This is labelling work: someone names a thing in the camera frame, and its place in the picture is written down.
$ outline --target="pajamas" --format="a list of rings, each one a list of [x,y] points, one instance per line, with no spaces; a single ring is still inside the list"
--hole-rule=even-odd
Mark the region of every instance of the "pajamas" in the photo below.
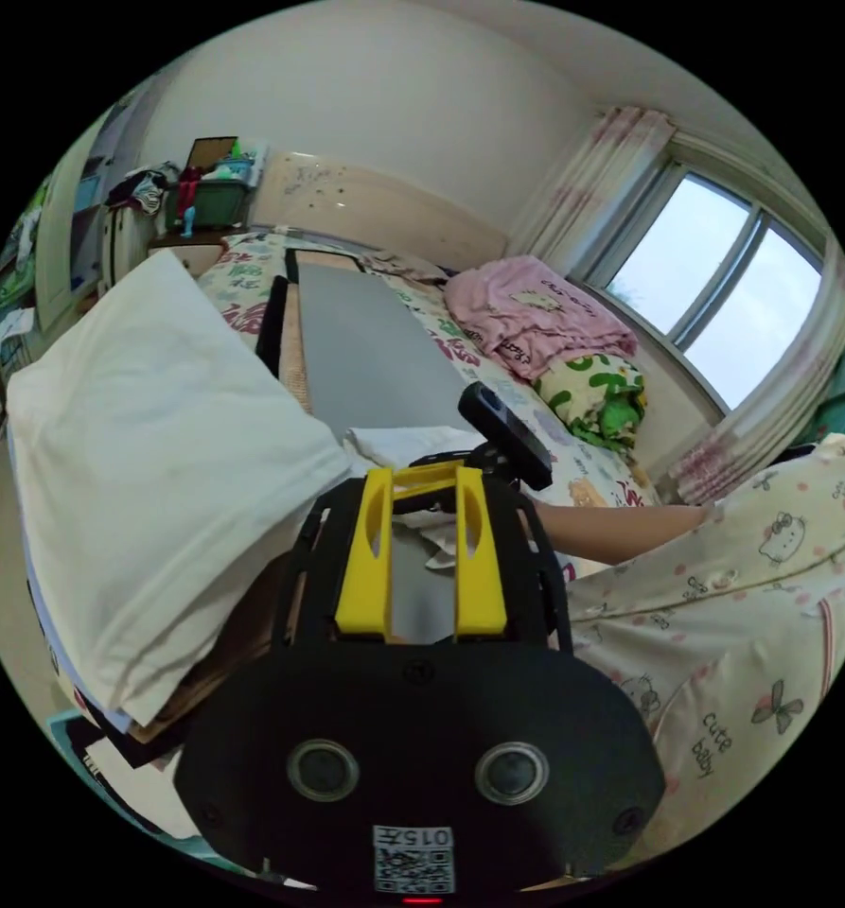
[[[805,728],[845,658],[845,436],[772,467],[691,533],[568,586],[576,655],[640,711],[665,796],[619,866],[729,811]]]

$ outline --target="ceiling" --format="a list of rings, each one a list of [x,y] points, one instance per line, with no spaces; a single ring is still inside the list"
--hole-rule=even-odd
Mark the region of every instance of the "ceiling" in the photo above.
[[[498,32],[567,76],[597,108],[632,104],[664,111],[683,130],[741,153],[803,201],[813,201],[782,155],[728,101],[621,32],[525,0],[411,2]]]

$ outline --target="floor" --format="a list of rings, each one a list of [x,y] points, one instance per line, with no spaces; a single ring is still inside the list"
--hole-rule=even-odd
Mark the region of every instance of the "floor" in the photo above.
[[[28,596],[9,450],[0,445],[0,661],[37,724],[70,708]]]

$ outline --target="window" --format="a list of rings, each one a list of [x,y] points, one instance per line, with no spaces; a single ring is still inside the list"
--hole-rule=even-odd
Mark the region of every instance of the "window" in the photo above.
[[[652,324],[734,409],[797,337],[820,268],[757,200],[674,164],[586,283]]]

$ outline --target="printed label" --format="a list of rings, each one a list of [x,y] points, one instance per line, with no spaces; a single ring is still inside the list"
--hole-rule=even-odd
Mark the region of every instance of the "printed label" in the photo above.
[[[454,892],[450,827],[374,826],[375,889],[396,895]]]

